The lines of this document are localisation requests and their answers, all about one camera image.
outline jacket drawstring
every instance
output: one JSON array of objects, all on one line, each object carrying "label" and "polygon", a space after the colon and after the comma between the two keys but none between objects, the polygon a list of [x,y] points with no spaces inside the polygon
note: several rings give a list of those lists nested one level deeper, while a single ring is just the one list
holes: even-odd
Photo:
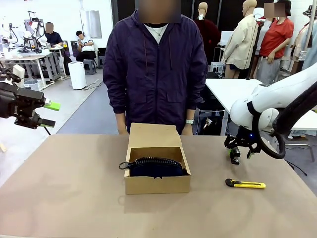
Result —
[{"label": "jacket drawstring", "polygon": [[143,43],[144,43],[144,54],[145,54],[145,64],[147,67],[147,75],[149,75],[149,71],[148,71],[148,59],[147,59],[147,48],[145,45],[145,35],[143,34]]},{"label": "jacket drawstring", "polygon": [[172,53],[170,49],[170,34],[168,35],[168,41],[169,41],[169,61],[170,61],[170,70],[173,70],[173,64],[172,64]]}]

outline wristwatch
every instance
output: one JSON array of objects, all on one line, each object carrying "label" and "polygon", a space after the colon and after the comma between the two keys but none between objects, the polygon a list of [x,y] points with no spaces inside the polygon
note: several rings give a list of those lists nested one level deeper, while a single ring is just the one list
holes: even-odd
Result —
[{"label": "wristwatch", "polygon": [[194,124],[194,120],[186,120],[185,122],[186,122],[186,124],[190,124],[190,125]]}]

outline mannequin in red shirt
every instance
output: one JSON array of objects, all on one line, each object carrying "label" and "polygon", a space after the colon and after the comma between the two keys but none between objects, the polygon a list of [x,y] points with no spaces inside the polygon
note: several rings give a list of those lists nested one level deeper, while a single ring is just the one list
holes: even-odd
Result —
[{"label": "mannequin in red shirt", "polygon": [[195,19],[200,34],[203,37],[204,41],[204,50],[207,57],[208,65],[213,61],[214,49],[217,44],[220,42],[221,34],[217,26],[210,20],[205,19],[207,13],[208,5],[206,2],[201,2],[198,6],[199,17]]},{"label": "mannequin in red shirt", "polygon": [[278,20],[266,32],[260,49],[256,79],[266,84],[274,83],[280,70],[281,58],[294,32],[294,23],[288,18],[291,15],[291,1],[279,0],[275,3],[275,12],[279,3],[285,4],[284,12],[279,13]]}]

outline man in white shirt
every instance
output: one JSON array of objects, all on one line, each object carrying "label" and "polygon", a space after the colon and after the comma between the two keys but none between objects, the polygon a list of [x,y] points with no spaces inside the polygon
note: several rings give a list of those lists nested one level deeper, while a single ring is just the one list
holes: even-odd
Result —
[{"label": "man in white shirt", "polygon": [[77,61],[83,62],[84,60],[93,60],[96,58],[94,41],[88,37],[84,36],[82,31],[77,31],[76,36],[78,39],[78,51],[79,54],[76,57]]}]

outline mannequin in white jacket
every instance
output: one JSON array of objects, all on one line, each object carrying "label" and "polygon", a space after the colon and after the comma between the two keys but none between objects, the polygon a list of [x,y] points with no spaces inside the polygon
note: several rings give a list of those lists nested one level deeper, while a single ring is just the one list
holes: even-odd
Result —
[{"label": "mannequin in white jacket", "polygon": [[221,60],[222,63],[226,64],[225,78],[238,78],[240,70],[250,66],[258,29],[258,24],[253,16],[256,6],[256,0],[246,0],[242,5],[244,18],[233,31]]}]

